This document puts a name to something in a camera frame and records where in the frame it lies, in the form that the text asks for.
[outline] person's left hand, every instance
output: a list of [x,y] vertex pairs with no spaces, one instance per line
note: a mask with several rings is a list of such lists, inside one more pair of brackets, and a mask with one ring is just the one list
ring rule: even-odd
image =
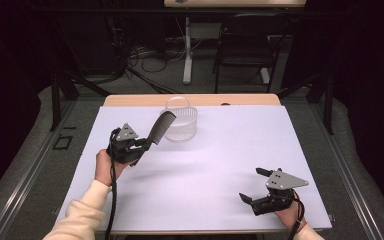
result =
[[[121,175],[121,172],[123,172],[123,170],[133,162],[125,163],[125,164],[115,162],[114,166],[115,166],[116,179],[118,179]],[[110,171],[111,171],[111,157],[107,154],[106,149],[101,149],[96,154],[95,180],[107,186],[111,186],[112,181],[111,181]]]

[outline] chair backrest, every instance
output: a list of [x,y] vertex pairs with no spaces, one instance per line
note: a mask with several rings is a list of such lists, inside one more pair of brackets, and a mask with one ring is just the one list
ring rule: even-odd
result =
[[283,39],[290,30],[290,20],[283,15],[238,13],[228,17],[220,27],[223,35],[279,35]]

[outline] dark handheld object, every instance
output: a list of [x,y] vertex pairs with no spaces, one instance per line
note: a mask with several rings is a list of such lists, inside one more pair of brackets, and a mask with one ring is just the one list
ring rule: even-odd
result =
[[127,123],[124,124],[123,128],[114,129],[107,148],[108,155],[119,163],[129,163],[137,160],[131,164],[131,166],[136,165],[142,155],[149,150],[152,143],[158,145],[175,119],[176,116],[170,111],[161,114],[152,127],[148,138],[136,139],[138,135]]
[[265,198],[252,200],[245,194],[239,193],[242,201],[251,206],[255,216],[280,211],[287,209],[294,201],[294,187],[308,185],[308,182],[282,172],[282,169],[277,171],[268,171],[262,168],[257,168],[257,173],[269,177],[266,187],[269,194]]

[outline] background desk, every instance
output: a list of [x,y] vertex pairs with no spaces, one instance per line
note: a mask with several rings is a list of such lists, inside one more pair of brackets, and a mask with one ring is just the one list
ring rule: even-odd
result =
[[[187,96],[198,109],[197,134],[185,143],[163,138],[137,166],[123,172],[118,180],[114,234],[283,231],[274,214],[255,217],[239,198],[239,192],[252,198],[267,195],[267,178],[256,174],[257,167],[280,167],[308,180],[309,186],[298,189],[304,204],[311,206],[306,218],[315,228],[331,227],[286,109],[273,101],[274,95]],[[107,145],[110,132],[127,122],[139,137],[146,137],[169,97],[108,98],[95,120],[58,219],[64,216],[70,200],[79,198],[88,187],[94,156]],[[118,100],[123,107],[114,106]],[[131,106],[131,101],[153,106]],[[217,106],[225,102],[237,105]],[[212,104],[216,106],[198,106]],[[111,197],[104,211],[109,213],[110,207]],[[107,220],[99,231],[106,229]]]
[[[184,3],[178,3],[175,0],[165,0],[164,6],[171,8],[301,8],[304,7],[306,0],[188,0]],[[212,38],[217,38],[218,31],[215,31]],[[186,60],[185,71],[183,74],[183,83],[190,84],[192,77],[192,52],[191,52],[191,22],[186,17],[185,23],[186,38]],[[267,69],[262,72],[264,82],[269,82]]]

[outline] chair seat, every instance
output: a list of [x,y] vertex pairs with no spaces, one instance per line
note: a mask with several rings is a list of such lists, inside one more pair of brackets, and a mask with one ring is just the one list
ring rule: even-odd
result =
[[271,67],[275,64],[265,36],[229,36],[223,39],[223,45],[220,54],[222,66]]

